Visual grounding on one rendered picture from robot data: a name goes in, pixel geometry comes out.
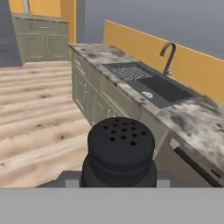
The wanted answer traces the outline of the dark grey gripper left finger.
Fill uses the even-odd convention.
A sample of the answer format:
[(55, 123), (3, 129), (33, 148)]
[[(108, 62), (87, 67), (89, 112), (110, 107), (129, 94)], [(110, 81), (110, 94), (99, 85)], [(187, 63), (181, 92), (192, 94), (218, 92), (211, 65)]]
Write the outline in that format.
[(40, 185), (40, 187), (79, 187), (81, 171), (63, 171), (56, 179)]

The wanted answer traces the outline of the green cupboard run with sink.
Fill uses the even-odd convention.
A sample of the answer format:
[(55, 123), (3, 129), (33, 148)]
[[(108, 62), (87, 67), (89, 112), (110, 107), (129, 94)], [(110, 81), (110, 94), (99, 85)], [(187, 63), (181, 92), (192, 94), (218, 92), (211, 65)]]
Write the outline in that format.
[(118, 116), (142, 122), (154, 135), (154, 153), (158, 154), (168, 129), (155, 117), (156, 107), (106, 68), (110, 63), (134, 61), (109, 45), (76, 46), (72, 49), (73, 101), (91, 125)]

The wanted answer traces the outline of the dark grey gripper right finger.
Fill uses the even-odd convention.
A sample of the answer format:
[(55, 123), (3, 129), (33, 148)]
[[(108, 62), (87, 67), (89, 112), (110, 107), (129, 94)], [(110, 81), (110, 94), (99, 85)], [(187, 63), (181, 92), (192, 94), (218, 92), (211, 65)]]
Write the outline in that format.
[(157, 171), (157, 187), (190, 187), (191, 185), (176, 175), (171, 171), (158, 170)]

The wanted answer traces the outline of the grey dishwasher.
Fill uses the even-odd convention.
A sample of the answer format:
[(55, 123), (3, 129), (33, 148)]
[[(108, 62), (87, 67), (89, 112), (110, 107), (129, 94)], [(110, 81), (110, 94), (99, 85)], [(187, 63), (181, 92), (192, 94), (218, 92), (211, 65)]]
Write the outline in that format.
[[(212, 187), (173, 151), (172, 147), (169, 145), (171, 140), (171, 135), (167, 134), (159, 148), (159, 151), (155, 153), (154, 161), (157, 169), (172, 172), (179, 179), (189, 183), (191, 185), (190, 187)], [(208, 171), (209, 174), (218, 179), (221, 184), (224, 184), (224, 179), (221, 178), (212, 168), (202, 164), (196, 157), (187, 152), (183, 146), (180, 146), (180, 148), (198, 165)]]

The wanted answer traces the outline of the dark curved tap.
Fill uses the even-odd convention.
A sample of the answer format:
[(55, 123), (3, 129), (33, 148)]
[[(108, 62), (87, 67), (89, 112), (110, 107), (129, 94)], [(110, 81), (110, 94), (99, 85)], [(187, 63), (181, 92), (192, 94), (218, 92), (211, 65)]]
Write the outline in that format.
[(168, 49), (169, 46), (171, 47), (171, 53), (170, 53), (170, 56), (169, 56), (169, 58), (166, 62), (166, 65), (165, 65), (164, 71), (163, 71), (163, 75), (166, 75), (166, 76), (171, 76), (170, 65), (172, 63), (172, 60), (173, 60), (174, 54), (176, 52), (177, 46), (173, 42), (168, 42), (163, 46), (163, 48), (160, 52), (160, 56), (164, 57), (165, 52), (166, 52), (166, 50)]

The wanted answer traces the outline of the black sink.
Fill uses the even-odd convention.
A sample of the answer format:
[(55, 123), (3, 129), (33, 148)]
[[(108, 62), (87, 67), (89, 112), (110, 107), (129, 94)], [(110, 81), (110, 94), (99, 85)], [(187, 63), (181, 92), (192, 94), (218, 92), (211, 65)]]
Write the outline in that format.
[(193, 91), (142, 62), (110, 63), (104, 66), (160, 109), (193, 98)]

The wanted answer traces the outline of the pale grey pipe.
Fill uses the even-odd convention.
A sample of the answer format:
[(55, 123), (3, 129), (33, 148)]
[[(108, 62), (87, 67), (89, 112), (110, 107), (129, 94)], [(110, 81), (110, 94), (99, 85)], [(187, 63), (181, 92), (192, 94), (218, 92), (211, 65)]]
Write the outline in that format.
[(23, 0), (23, 5), (24, 5), (24, 13), (25, 14), (30, 14), (31, 9), (30, 9), (29, 0)]

